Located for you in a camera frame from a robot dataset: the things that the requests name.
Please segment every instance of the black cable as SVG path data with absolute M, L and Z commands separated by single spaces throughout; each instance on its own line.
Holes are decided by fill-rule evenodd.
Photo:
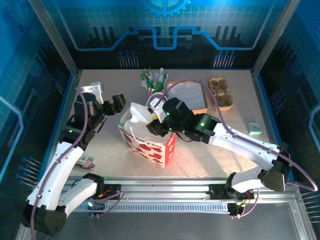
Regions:
M 75 181 L 72 183 L 71 188 L 74 187 L 74 185 L 75 185 L 76 182 L 80 182 L 80 180 L 75 180 Z
M 177 133 L 176 135 L 177 135 L 180 139 L 182 139 L 183 141 L 185 141 L 186 143 L 192 142 L 192 140 L 187 141 L 187 140 L 183 139 L 183 138 L 179 135 L 179 133 Z

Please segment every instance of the small box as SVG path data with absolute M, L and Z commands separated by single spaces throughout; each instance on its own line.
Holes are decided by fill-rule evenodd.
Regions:
M 166 83 L 166 89 L 177 82 L 179 81 L 168 81 Z M 206 90 L 197 82 L 181 82 L 171 88 L 171 90 L 167 93 L 167 96 L 168 99 L 176 97 L 179 100 L 184 101 L 187 107 L 192 110 L 194 114 L 207 113 L 208 103 L 206 98 Z
M 262 134 L 262 126 L 260 122 L 249 122 L 248 124 L 249 135 Z
M 162 142 L 149 141 L 149 139 L 140 137 L 139 131 L 135 132 L 133 136 L 130 129 L 125 129 L 125 122 L 130 118 L 130 109 L 128 109 L 127 112 L 122 116 L 118 125 L 120 133 L 123 139 L 126 141 L 126 145 L 133 153 L 153 162 L 154 164 L 162 168 L 165 168 L 169 159 L 172 157 L 172 154 L 174 153 L 177 135 L 175 133 L 172 133 L 171 135 L 168 134 L 165 137 L 158 137 Z

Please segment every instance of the popcorn bag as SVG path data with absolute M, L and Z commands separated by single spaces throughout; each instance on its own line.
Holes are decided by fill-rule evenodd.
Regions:
M 146 125 L 154 116 L 146 106 L 133 102 L 120 119 L 118 127 L 132 152 L 164 168 L 174 153 L 177 135 L 169 133 L 161 137 L 150 133 Z

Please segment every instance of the pen cup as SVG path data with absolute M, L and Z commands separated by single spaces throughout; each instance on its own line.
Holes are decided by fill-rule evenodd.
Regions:
M 164 86 L 163 87 L 163 89 L 160 91 L 160 92 L 153 92 L 153 93 L 151 93 L 151 92 L 149 92 L 149 91 L 145 91 L 146 92 L 146 97 L 147 97 L 147 101 L 148 101 L 148 103 L 150 103 L 153 99 L 155 99 L 155 98 L 161 98 L 161 96 L 163 95 L 163 94 L 165 94 L 165 92 L 166 92 L 166 86 Z

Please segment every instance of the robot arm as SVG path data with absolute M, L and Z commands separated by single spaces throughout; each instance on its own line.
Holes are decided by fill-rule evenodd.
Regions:
M 165 103 L 161 102 L 155 107 L 158 101 L 159 99 L 155 98 L 150 103 L 149 111 L 154 112 L 158 117 L 147 125 L 152 134 L 163 137 L 168 132 L 182 133 L 193 141 L 228 149 L 258 165 L 248 171 L 234 172 L 229 176 L 225 190 L 230 197 L 237 198 L 250 189 L 263 186 L 274 191 L 285 190 L 290 166 L 271 151 L 287 154 L 286 144 L 279 147 L 275 144 L 261 142 L 230 128 L 236 135 L 262 144 L 269 149 L 263 150 L 232 136 L 214 116 L 206 113 L 193 114 L 186 104 L 176 97 Z
M 33 192 L 27 197 L 23 204 L 22 224 L 30 227 L 32 209 L 36 199 L 40 198 L 36 206 L 34 216 L 34 228 L 37 231 L 55 236 L 63 228 L 69 214 L 83 201 L 92 197 L 93 199 L 106 198 L 104 178 L 88 173 L 72 189 L 61 195 L 62 189 L 77 160 L 82 156 L 91 139 L 95 136 L 95 129 L 103 124 L 105 117 L 119 113 L 125 107 L 126 101 L 123 94 L 114 95 L 113 103 L 103 101 L 102 83 L 92 83 L 90 86 L 81 88 L 85 103 L 80 96 L 74 103 L 74 116 L 72 116 L 66 127 L 62 130 L 59 143 L 54 157 L 46 169 L 43 177 Z M 76 141 L 81 134 L 85 122 L 84 104 L 88 109 L 88 121 L 85 133 L 78 144 L 72 148 L 61 161 L 57 159 Z M 51 174 L 50 169 L 57 164 Z M 39 188 L 48 176 L 43 192 Z

